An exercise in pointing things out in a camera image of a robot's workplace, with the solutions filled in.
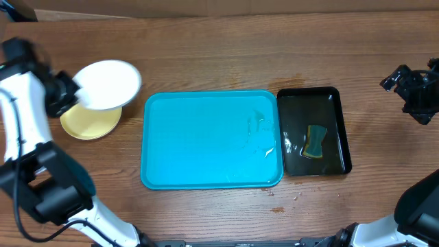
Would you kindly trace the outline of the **green rimmed plate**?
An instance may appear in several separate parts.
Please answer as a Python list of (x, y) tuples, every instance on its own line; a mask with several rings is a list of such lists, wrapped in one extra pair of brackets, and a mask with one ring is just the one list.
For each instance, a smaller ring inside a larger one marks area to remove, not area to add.
[(89, 110), (77, 104), (60, 117), (63, 129), (80, 140), (93, 140), (110, 133), (121, 119), (122, 108)]

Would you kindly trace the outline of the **white plate with sauce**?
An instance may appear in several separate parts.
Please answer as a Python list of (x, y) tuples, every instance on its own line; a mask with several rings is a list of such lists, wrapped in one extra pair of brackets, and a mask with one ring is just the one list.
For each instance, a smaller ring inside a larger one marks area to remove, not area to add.
[(112, 110), (130, 103), (142, 85), (141, 74), (122, 60), (102, 60), (84, 67), (73, 77), (80, 87), (75, 96), (90, 110)]

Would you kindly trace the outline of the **green yellow sponge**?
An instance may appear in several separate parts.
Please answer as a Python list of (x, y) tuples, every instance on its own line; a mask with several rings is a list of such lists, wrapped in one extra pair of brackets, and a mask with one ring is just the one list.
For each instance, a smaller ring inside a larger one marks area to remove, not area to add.
[(305, 146), (302, 155), (307, 158), (322, 158), (322, 142), (326, 137), (327, 129), (320, 125), (308, 125)]

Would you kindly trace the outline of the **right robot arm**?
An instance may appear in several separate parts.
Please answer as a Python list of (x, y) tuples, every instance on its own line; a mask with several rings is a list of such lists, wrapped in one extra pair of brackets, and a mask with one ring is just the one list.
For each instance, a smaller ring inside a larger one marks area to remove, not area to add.
[[(419, 124), (427, 125), (438, 114), (438, 59), (430, 58), (426, 70), (412, 70), (402, 64), (380, 82), (404, 101), (402, 111)], [(335, 235), (310, 246), (437, 246), (438, 171), (406, 190), (394, 214), (380, 220), (341, 228)]]

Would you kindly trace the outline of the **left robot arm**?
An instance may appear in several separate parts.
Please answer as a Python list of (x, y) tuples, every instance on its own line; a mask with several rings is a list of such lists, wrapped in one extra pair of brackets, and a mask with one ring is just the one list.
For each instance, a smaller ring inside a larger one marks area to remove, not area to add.
[(133, 224), (117, 217), (97, 197), (88, 172), (54, 143), (49, 118), (74, 106), (115, 110), (131, 102), (141, 75), (121, 60), (103, 60), (75, 76), (53, 72), (38, 59), (35, 46), (22, 38), (2, 43), (1, 112), (5, 128), (5, 162), (1, 189), (13, 201), (17, 228), (21, 212), (38, 223), (51, 222), (85, 234), (98, 246), (152, 246)]

